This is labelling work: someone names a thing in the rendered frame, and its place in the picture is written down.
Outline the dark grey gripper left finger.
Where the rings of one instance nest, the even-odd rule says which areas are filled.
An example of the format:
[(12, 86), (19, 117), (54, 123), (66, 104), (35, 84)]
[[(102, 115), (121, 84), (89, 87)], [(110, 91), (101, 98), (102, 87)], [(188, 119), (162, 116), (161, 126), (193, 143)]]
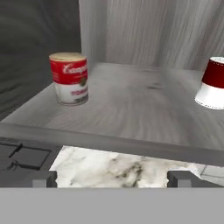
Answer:
[(20, 180), (18, 186), (30, 188), (57, 188), (57, 177), (56, 171), (36, 171), (28, 174), (23, 180)]

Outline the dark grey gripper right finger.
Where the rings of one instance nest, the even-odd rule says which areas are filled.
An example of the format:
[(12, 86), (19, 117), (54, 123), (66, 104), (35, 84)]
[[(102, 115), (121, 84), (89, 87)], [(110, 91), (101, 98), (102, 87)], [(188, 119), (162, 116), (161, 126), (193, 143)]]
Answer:
[(195, 176), (190, 171), (168, 171), (168, 187), (205, 187), (206, 184), (203, 180)]

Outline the grey wooden cabinet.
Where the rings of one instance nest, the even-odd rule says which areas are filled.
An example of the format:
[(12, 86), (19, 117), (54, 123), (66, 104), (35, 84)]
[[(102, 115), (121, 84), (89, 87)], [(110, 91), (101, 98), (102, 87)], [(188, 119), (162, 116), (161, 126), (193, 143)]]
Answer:
[[(57, 102), (49, 57), (87, 57)], [(224, 0), (0, 0), (0, 137), (224, 166), (224, 110), (195, 95), (224, 56)]]

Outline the dark grey hob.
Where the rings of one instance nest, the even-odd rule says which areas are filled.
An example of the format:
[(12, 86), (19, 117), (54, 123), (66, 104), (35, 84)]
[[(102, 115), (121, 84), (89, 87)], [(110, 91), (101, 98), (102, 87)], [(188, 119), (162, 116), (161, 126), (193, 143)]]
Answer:
[(0, 137), (0, 187), (19, 187), (32, 172), (51, 171), (62, 146)]

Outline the red and white soup can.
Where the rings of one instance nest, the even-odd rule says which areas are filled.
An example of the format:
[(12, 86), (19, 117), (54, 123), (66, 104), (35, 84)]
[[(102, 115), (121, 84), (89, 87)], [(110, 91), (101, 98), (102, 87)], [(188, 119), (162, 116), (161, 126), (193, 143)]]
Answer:
[(80, 105), (88, 100), (88, 60), (78, 52), (49, 56), (58, 103)]

